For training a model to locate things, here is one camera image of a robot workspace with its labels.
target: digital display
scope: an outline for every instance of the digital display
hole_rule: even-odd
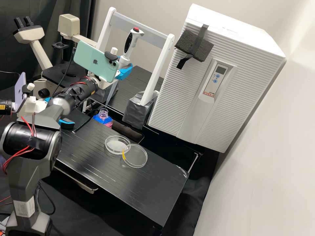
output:
[[[220,74],[224,74],[225,71],[226,71],[226,69],[223,68],[223,67],[217,67],[217,69],[216,69],[216,72],[217,72],[217,73],[220,73]]]

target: yellow tape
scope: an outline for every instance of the yellow tape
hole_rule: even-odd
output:
[[[124,161],[126,160],[124,150],[122,151],[122,158],[124,159]]]

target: red wire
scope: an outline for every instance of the red wire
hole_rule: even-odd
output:
[[[3,202],[4,200],[7,200],[9,197],[11,197],[11,195],[9,195],[8,197],[6,197],[6,198],[0,200],[0,202]]]
[[[34,135],[34,133],[33,133],[33,130],[32,130],[32,128],[30,127],[30,124],[24,119],[24,117],[23,116],[21,116],[21,119],[26,123],[26,125],[29,127],[29,129],[30,129],[30,131],[31,131],[31,133],[32,133],[32,136]]]
[[[6,173],[6,169],[7,169],[7,166],[9,164],[9,162],[14,158],[16,157],[17,155],[20,155],[21,153],[23,153],[24,151],[26,151],[26,149],[28,149],[29,146],[26,146],[25,148],[23,148],[22,150],[18,151],[17,153],[15,153],[13,156],[11,156],[8,160],[6,160],[6,162],[3,164],[2,166],[2,170],[4,173]]]
[[[73,84],[70,84],[69,86],[74,85],[74,84],[86,84],[86,83],[85,82],[75,82]]]
[[[81,79],[82,78],[86,78],[86,79],[88,79],[88,80],[90,80],[91,81],[91,78],[90,77],[88,77],[88,76],[83,76],[83,77],[81,77]]]
[[[21,116],[21,119],[26,123],[26,125],[28,126],[28,128],[30,129],[31,131],[31,134],[32,136],[34,136],[34,133],[33,133],[33,130],[32,128],[30,127],[30,124],[24,119],[23,116]],[[8,160],[6,160],[6,162],[3,164],[2,166],[2,170],[4,173],[6,173],[6,169],[7,169],[7,166],[9,164],[9,162],[15,158],[17,155],[23,155],[24,153],[27,153],[27,152],[31,152],[34,150],[34,148],[30,149],[30,150],[27,150],[29,148],[29,146],[27,145],[25,148],[23,148],[22,150],[18,151],[17,153],[15,153],[13,156],[11,156]]]

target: white wall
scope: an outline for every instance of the white wall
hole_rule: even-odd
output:
[[[106,13],[109,7],[115,7],[118,12],[146,24],[165,34],[173,33],[175,42],[187,16],[192,3],[218,11],[251,25],[263,28],[275,40],[280,43],[285,53],[290,51],[287,41],[281,42],[286,32],[291,31],[290,25],[296,21],[301,8],[301,1],[298,0],[159,0],[159,1],[139,1],[139,0],[96,0],[94,21],[92,26],[92,39],[97,41],[101,32]],[[123,53],[123,47],[127,33],[121,30],[113,30],[108,42],[107,50],[111,47],[118,48],[118,54]],[[142,40],[137,43],[133,51],[131,60],[134,65],[152,71],[160,54],[160,49]],[[167,58],[161,76],[164,77],[166,69],[173,51]]]
[[[315,5],[301,4],[295,50],[215,174],[194,236],[315,235]]]

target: petri dish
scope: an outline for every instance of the petri dish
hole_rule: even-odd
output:
[[[148,154],[138,144],[129,144],[122,152],[123,160],[133,168],[143,167],[148,160]]]
[[[105,140],[106,149],[115,155],[121,155],[122,151],[128,152],[130,145],[129,139],[122,135],[111,135]]]

